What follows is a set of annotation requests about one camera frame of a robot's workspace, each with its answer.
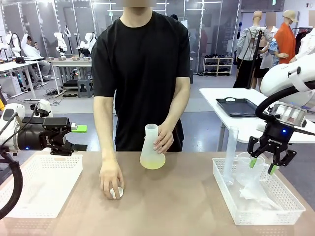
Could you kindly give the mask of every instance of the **brown table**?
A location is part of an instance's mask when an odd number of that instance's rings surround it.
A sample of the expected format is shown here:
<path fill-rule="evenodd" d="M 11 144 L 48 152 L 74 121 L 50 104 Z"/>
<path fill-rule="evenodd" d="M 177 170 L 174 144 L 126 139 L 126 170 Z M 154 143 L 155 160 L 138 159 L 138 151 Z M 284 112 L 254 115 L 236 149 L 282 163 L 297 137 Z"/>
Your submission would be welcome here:
<path fill-rule="evenodd" d="M 314 236 L 315 212 L 277 175 L 307 209 L 294 226 L 235 226 L 212 174 L 222 152 L 172 153 L 159 170 L 146 170 L 140 153 L 120 152 L 125 176 L 121 200 L 99 189 L 99 152 L 83 152 L 83 172 L 55 219 L 0 221 L 0 236 Z"/>

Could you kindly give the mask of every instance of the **man's right hand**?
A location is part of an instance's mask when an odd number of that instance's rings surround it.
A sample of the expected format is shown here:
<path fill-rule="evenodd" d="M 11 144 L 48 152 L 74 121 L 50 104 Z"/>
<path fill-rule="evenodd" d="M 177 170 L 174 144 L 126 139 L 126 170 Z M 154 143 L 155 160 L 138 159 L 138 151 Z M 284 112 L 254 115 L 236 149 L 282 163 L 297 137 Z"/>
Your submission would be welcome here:
<path fill-rule="evenodd" d="M 286 54 L 286 53 L 279 53 L 279 54 L 278 54 L 278 57 L 279 57 L 279 58 L 285 58 L 285 59 L 286 59 L 286 58 L 289 57 L 289 55 Z"/>
<path fill-rule="evenodd" d="M 103 160 L 102 168 L 99 172 L 100 188 L 108 199 L 113 199 L 109 190 L 114 189 L 116 199 L 120 198 L 118 187 L 124 188 L 124 177 L 116 159 Z"/>

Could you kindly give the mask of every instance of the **basket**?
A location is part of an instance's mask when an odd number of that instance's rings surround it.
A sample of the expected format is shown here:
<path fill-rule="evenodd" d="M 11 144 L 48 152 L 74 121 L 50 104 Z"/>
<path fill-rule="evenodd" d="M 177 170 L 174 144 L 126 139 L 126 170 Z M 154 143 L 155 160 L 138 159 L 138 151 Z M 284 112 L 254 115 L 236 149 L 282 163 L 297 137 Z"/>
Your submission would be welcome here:
<path fill-rule="evenodd" d="M 82 172 L 82 155 L 36 155 L 22 167 L 23 190 L 11 218 L 56 218 Z M 13 178 L 0 190 L 0 208 L 11 197 Z"/>
<path fill-rule="evenodd" d="M 270 176 L 267 174 L 268 165 L 264 167 L 261 173 L 260 183 L 268 196 L 279 204 L 283 210 L 241 209 L 240 205 L 236 204 L 236 191 L 233 190 L 232 185 L 227 186 L 223 180 L 224 164 L 225 158 L 214 158 L 213 175 L 235 225 L 294 225 L 306 210 L 276 175 Z M 235 167 L 236 159 L 234 160 L 232 173 L 235 172 Z"/>

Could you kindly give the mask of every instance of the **plastic beaker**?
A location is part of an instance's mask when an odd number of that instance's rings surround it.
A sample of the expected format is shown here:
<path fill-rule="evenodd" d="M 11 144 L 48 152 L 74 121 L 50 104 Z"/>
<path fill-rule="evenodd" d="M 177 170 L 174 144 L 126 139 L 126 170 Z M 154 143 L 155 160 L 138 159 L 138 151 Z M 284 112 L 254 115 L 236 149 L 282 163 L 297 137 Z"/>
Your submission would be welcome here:
<path fill-rule="evenodd" d="M 158 126 L 156 124 L 147 124 L 145 127 L 146 138 L 142 147 L 140 163 L 144 168 L 155 170 L 165 164 L 165 155 L 154 151 L 153 142 L 158 138 Z"/>
<path fill-rule="evenodd" d="M 239 157 L 237 159 L 235 178 L 243 186 L 252 181 L 259 181 L 262 170 L 265 166 L 265 159 L 259 156 L 254 168 L 250 167 L 250 157 Z"/>
<path fill-rule="evenodd" d="M 226 157 L 223 170 L 223 179 L 226 185 L 232 185 L 234 179 L 232 177 L 232 168 L 235 158 L 235 150 L 237 145 L 238 127 L 230 127 L 226 148 Z"/>

